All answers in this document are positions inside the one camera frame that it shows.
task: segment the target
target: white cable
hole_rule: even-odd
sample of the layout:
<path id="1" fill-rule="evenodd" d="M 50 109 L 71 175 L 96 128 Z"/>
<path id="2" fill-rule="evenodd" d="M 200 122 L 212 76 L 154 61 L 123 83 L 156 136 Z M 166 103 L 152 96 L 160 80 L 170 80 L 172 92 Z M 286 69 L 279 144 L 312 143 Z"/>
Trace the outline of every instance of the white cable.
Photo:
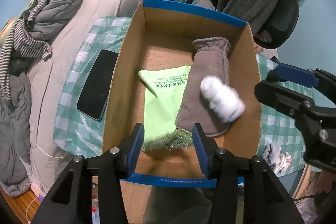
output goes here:
<path id="1" fill-rule="evenodd" d="M 41 147 L 39 147 L 38 145 L 35 145 L 35 146 L 33 147 L 33 149 L 31 150 L 31 152 L 33 152 L 33 150 L 34 150 L 35 147 L 38 147 L 43 153 L 45 153 L 47 156 L 49 156 L 49 157 L 51 157 L 51 158 L 54 158 L 54 159 L 64 159 L 63 156 L 60 156 L 60 157 L 50 156 L 49 154 L 47 154 L 46 152 L 44 152 L 43 149 L 42 149 Z"/>
<path id="2" fill-rule="evenodd" d="M 26 210 L 26 220 L 27 220 L 28 224 L 31 223 L 31 222 L 28 220 L 28 209 L 29 209 L 30 205 L 31 205 L 36 199 L 37 199 L 37 197 L 34 198 L 34 199 L 29 203 L 29 205 L 28 205 L 28 207 L 27 207 L 27 210 Z"/>

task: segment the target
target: wooden floor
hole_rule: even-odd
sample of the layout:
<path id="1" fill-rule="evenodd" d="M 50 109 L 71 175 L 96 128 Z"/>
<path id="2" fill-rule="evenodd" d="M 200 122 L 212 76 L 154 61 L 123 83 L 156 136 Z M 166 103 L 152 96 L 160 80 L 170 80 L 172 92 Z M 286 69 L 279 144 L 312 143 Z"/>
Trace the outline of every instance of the wooden floor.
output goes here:
<path id="1" fill-rule="evenodd" d="M 126 181 L 121 181 L 120 184 L 128 222 L 130 224 L 142 224 L 143 214 L 145 212 L 148 197 L 152 187 L 149 185 L 134 184 Z M 31 201 L 36 197 L 34 193 L 29 190 L 18 198 L 12 198 L 6 195 L 1 187 L 0 192 L 19 220 L 23 224 L 27 224 L 26 209 L 29 203 L 31 203 Z M 36 199 L 29 206 L 27 213 L 28 221 L 33 219 L 33 216 L 35 215 L 39 205 L 40 202 L 38 199 Z"/>

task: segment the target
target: bed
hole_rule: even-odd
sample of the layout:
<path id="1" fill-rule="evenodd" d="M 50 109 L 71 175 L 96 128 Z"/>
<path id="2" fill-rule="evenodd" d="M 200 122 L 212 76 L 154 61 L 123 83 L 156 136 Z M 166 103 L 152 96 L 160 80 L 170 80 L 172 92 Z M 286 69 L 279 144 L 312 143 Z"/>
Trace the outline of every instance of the bed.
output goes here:
<path id="1" fill-rule="evenodd" d="M 36 59 L 28 72 L 31 82 L 31 182 L 46 193 L 73 157 L 53 142 L 60 94 L 69 68 L 93 22 L 104 16 L 132 17 L 141 0 L 83 0 L 64 29 L 53 39 L 53 56 Z"/>

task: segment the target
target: light green cloth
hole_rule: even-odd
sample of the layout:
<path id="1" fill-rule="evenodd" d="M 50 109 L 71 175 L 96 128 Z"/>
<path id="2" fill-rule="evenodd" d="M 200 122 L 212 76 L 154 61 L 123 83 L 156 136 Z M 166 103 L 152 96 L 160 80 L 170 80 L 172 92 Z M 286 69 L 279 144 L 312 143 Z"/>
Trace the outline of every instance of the light green cloth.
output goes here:
<path id="1" fill-rule="evenodd" d="M 180 109 L 190 68 L 191 66 L 182 66 L 158 71 L 139 71 L 140 79 L 146 84 L 144 143 L 176 130 L 176 115 Z"/>

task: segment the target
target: black cable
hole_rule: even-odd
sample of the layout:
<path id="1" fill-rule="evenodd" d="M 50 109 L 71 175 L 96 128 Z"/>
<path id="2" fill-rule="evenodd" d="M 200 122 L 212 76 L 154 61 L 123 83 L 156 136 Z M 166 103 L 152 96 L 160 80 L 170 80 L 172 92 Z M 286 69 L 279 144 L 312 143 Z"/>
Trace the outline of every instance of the black cable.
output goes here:
<path id="1" fill-rule="evenodd" d="M 297 198 L 297 199 L 294 199 L 294 201 L 299 201 L 299 200 L 302 200 L 302 199 L 305 199 L 305 198 L 314 198 L 316 197 L 317 195 L 306 195 L 306 196 L 303 196 L 301 198 Z"/>

